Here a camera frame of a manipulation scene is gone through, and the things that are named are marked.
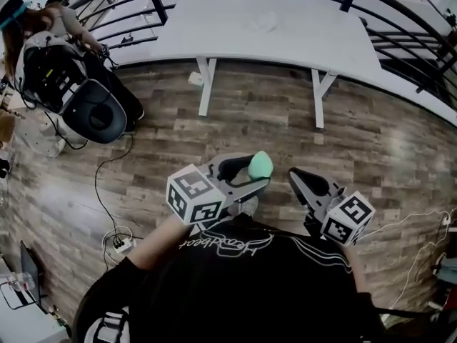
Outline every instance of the power strip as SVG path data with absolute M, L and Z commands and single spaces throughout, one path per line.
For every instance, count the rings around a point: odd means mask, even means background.
M 117 254 L 124 253 L 125 251 L 129 250 L 130 248 L 136 247 L 136 240 L 133 239 L 133 242 L 131 241 L 131 238 L 127 237 L 124 240 L 122 240 L 121 246 L 119 248 L 114 247 L 114 251 Z

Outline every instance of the person with long hair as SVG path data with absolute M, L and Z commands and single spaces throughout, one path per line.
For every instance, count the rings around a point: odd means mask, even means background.
M 104 50 L 103 46 L 79 23 L 73 9 L 52 3 L 36 11 L 29 9 L 23 0 L 8 0 L 0 10 L 0 30 L 5 46 L 6 75 L 10 81 L 14 82 L 24 42 L 34 34 L 49 31 L 64 39 L 76 37 L 89 48 L 83 57 L 87 76 L 110 88 L 126 112 L 126 131 L 133 131 L 136 121 L 143 118 L 144 110 L 139 100 L 101 63 L 96 54 Z

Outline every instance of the table leg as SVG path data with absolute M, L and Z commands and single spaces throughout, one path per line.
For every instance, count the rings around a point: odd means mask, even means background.
M 197 56 L 197 64 L 199 65 L 201 79 L 204 84 L 203 92 L 201 93 L 199 116 L 206 116 L 208 114 L 209 97 L 211 95 L 211 87 L 213 86 L 216 62 L 216 59 L 209 59 L 208 65 L 206 57 Z
M 313 77 L 313 91 L 314 91 L 314 109 L 316 111 L 316 127 L 319 129 L 323 128 L 323 108 L 322 108 L 322 97 L 327 92 L 328 88 L 336 79 L 336 75 L 331 75 L 327 72 L 322 82 L 319 80 L 319 71 L 311 69 L 311 75 Z

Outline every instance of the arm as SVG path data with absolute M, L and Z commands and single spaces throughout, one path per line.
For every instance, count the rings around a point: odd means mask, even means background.
M 89 33 L 89 31 L 79 23 L 76 18 L 76 12 L 73 9 L 60 6 L 59 10 L 62 15 L 62 21 L 68 33 L 72 36 L 81 37 L 85 44 L 88 44 L 94 51 L 101 51 L 101 44 Z
M 139 269 L 152 269 L 159 258 L 189 232 L 190 227 L 172 215 L 134 248 L 127 258 Z
M 363 274 L 363 265 L 357 255 L 356 247 L 354 245 L 350 245 L 348 247 L 344 247 L 343 251 L 346 258 L 349 260 L 349 264 L 351 265 L 352 273 L 356 281 L 357 292 L 369 292 L 365 274 Z

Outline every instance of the power outlet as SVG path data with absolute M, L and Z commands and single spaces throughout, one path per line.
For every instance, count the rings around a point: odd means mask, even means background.
M 114 247 L 114 250 L 117 254 L 120 254 L 122 252 L 125 252 L 126 250 L 129 250 L 133 246 L 134 245 L 132 244 L 130 238 L 127 237 L 124 240 L 122 240 L 122 245 L 119 248 Z

